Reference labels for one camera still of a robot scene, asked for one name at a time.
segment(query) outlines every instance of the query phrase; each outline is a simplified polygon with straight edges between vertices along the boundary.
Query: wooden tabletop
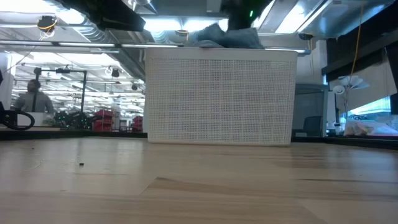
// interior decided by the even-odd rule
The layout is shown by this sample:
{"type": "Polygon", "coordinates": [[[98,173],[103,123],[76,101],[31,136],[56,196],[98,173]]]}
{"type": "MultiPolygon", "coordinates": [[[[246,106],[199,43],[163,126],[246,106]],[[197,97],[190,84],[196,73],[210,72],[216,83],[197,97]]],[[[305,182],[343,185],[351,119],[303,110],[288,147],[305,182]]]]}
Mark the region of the wooden tabletop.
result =
{"type": "Polygon", "coordinates": [[[122,138],[0,142],[2,224],[397,220],[398,151],[122,138]]]}

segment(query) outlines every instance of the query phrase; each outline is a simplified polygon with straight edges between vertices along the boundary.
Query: light wood surface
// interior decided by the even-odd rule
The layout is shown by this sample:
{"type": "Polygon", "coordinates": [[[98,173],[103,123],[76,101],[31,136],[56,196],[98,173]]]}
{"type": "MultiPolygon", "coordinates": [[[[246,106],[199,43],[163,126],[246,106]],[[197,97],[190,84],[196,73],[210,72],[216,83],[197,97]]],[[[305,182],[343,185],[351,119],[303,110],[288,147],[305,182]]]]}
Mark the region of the light wood surface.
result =
{"type": "Polygon", "coordinates": [[[397,220],[398,151],[117,138],[0,142],[1,224],[397,220]]]}

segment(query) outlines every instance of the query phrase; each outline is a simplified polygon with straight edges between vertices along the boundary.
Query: blue cloth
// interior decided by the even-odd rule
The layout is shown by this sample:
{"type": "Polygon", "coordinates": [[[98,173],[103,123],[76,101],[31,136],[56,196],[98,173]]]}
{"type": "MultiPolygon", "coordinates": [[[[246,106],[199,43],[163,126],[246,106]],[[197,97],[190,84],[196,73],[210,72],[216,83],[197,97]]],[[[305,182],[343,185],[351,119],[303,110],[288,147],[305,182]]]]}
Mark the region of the blue cloth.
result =
{"type": "Polygon", "coordinates": [[[218,24],[190,34],[186,47],[264,49],[254,28],[224,32],[218,24]]]}

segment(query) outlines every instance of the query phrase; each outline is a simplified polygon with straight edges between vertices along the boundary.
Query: white plastic basket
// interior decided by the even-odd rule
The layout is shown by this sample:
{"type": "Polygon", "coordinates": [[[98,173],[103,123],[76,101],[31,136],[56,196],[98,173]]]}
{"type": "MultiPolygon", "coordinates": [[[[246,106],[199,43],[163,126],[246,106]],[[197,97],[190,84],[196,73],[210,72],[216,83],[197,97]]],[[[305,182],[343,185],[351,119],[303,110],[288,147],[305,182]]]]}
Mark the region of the white plastic basket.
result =
{"type": "Polygon", "coordinates": [[[290,144],[297,53],[147,49],[148,140],[290,144]]]}

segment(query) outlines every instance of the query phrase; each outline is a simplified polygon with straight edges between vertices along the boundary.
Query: white pillar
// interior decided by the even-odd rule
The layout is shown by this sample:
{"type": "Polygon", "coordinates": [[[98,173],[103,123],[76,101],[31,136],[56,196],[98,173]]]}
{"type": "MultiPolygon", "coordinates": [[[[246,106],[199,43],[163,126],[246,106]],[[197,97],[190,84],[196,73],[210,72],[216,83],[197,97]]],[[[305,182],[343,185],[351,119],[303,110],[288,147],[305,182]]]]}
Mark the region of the white pillar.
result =
{"type": "Polygon", "coordinates": [[[13,66],[17,61],[12,60],[12,55],[5,52],[0,52],[0,70],[2,72],[3,81],[0,85],[0,101],[6,110],[11,106],[11,94],[14,84],[14,75],[16,68],[7,71],[8,68],[13,66]]]}

